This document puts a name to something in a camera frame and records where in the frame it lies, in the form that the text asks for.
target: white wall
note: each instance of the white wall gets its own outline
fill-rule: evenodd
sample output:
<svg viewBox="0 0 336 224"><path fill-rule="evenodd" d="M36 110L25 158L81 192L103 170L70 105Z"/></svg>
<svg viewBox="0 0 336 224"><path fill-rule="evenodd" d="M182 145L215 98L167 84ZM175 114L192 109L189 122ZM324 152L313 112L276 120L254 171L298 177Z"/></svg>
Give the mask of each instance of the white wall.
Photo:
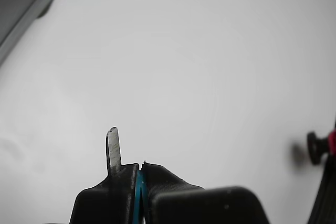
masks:
<svg viewBox="0 0 336 224"><path fill-rule="evenodd" d="M295 165L336 113L335 0L55 0L0 67L0 223L67 223L122 162L254 191L306 223L323 167Z"/></svg>

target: black plastic part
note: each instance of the black plastic part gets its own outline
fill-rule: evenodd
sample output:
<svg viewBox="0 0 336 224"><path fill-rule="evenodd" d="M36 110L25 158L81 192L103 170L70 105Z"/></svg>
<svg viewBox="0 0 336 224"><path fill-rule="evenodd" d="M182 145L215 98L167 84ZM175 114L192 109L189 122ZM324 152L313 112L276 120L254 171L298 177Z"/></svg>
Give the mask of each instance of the black plastic part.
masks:
<svg viewBox="0 0 336 224"><path fill-rule="evenodd" d="M329 155L308 224L336 223L336 160Z"/></svg>
<svg viewBox="0 0 336 224"><path fill-rule="evenodd" d="M241 187L157 195L153 224L171 223L269 224L257 197Z"/></svg>
<svg viewBox="0 0 336 224"><path fill-rule="evenodd" d="M46 8L44 8L44 10L40 13L40 15L38 16L38 18L42 18L44 15L46 15L48 13L48 11L50 10L51 5L53 4L54 0L51 0L51 2L47 5Z"/></svg>
<svg viewBox="0 0 336 224"><path fill-rule="evenodd" d="M321 163L321 157L329 153L328 138L319 139L314 132L307 135L307 144L310 160L314 165Z"/></svg>
<svg viewBox="0 0 336 224"><path fill-rule="evenodd" d="M131 224L138 164L122 165L103 182L76 198L70 224Z"/></svg>
<svg viewBox="0 0 336 224"><path fill-rule="evenodd" d="M0 64L52 0L0 0Z"/></svg>
<svg viewBox="0 0 336 224"><path fill-rule="evenodd" d="M147 213L145 213L146 223L151 223L152 221L152 201L156 195L173 191L202 189L202 187L188 184L186 181L180 179L161 165L154 165L145 162L142 165L141 171L146 181L148 191L148 210Z"/></svg>

